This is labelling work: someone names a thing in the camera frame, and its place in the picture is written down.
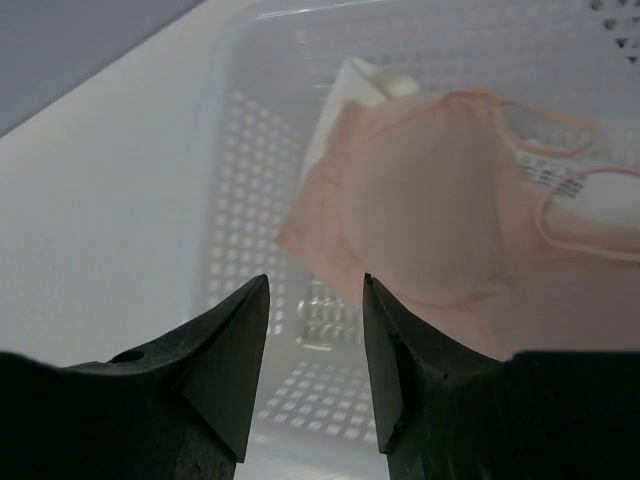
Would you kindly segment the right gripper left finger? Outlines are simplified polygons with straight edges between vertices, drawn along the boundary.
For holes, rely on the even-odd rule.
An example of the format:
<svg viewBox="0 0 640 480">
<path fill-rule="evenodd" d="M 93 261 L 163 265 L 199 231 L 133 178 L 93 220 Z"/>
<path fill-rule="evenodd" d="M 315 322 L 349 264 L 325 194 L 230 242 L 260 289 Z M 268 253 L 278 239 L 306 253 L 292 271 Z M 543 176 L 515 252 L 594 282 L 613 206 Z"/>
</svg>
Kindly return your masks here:
<svg viewBox="0 0 640 480">
<path fill-rule="evenodd" d="M 60 459 L 178 463 L 246 456 L 269 317 L 258 275 L 219 304 L 107 362 L 64 369 L 71 398 Z"/>
</svg>

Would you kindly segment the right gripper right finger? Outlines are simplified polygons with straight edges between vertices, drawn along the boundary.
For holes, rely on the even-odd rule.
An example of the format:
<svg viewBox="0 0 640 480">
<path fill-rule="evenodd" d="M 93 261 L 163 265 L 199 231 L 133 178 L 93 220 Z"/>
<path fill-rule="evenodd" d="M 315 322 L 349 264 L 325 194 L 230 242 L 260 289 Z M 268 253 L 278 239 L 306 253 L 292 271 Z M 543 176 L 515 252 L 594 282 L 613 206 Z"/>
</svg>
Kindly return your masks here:
<svg viewBox="0 0 640 480">
<path fill-rule="evenodd" d="M 377 279 L 363 282 L 365 351 L 385 455 L 510 455 L 499 361 L 405 308 Z"/>
</svg>

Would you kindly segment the pink bra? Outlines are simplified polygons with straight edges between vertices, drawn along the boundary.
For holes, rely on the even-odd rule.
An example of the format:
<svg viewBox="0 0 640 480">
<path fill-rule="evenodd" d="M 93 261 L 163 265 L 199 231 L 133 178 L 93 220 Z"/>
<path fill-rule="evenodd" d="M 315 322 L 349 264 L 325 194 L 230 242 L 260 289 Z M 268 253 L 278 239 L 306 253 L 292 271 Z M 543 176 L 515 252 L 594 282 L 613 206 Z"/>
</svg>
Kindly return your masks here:
<svg viewBox="0 0 640 480">
<path fill-rule="evenodd" d="M 412 313 L 497 360 L 534 349 L 639 347 L 639 173 L 523 139 L 482 90 L 348 101 L 280 246 L 347 299 L 365 275 Z"/>
</svg>

